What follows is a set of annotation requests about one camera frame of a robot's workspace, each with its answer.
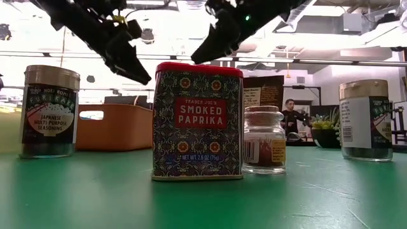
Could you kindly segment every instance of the potted plant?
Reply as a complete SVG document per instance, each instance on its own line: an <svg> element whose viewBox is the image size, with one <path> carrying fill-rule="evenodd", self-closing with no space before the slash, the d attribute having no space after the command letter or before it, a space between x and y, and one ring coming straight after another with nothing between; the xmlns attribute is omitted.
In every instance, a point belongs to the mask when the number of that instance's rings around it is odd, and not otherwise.
<svg viewBox="0 0 407 229"><path fill-rule="evenodd" d="M339 130L340 114L339 109L334 108L327 116L312 117L312 138L318 147L341 148Z"/></svg>

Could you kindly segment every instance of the decorative pattern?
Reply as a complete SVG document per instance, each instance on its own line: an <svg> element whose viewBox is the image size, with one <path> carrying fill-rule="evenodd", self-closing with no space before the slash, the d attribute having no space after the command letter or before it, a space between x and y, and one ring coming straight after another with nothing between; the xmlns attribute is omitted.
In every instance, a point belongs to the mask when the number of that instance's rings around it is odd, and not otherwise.
<svg viewBox="0 0 407 229"><path fill-rule="evenodd" d="M238 77L190 72L158 73L153 110L153 175L241 175L242 93L242 79ZM226 128L177 127L180 98L184 101L194 98L220 101L218 106L226 104ZM213 107L207 108L217 114L220 111L217 105L214 102Z"/></svg>

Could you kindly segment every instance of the orange storage bin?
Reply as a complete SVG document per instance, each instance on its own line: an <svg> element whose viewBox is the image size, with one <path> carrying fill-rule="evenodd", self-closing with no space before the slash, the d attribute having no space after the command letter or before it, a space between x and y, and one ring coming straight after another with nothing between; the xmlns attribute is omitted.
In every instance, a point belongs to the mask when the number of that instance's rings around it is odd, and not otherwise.
<svg viewBox="0 0 407 229"><path fill-rule="evenodd" d="M124 104L79 105L76 149L130 151L152 147L153 111ZM81 118L83 111L102 111L103 119Z"/></svg>

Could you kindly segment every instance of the red lid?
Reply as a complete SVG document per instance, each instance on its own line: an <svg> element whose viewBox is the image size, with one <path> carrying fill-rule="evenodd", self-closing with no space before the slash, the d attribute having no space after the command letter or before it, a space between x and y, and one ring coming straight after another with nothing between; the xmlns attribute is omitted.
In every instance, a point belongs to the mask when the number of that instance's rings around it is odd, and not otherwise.
<svg viewBox="0 0 407 229"><path fill-rule="evenodd" d="M186 71L194 73L219 74L223 76L237 76L243 78L243 72L234 67L216 67L205 64L192 65L184 63L162 62L157 65L156 72L159 71Z"/></svg>

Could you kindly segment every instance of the desk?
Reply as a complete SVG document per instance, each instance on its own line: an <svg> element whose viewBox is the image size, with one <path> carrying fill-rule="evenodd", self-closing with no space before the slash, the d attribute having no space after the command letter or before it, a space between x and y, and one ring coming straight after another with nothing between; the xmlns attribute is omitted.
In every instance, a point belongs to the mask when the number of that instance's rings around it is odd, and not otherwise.
<svg viewBox="0 0 407 229"><path fill-rule="evenodd" d="M287 174L150 180L151 151L21 161L0 154L0 228L405 228L407 155L344 160L288 147Z"/></svg>

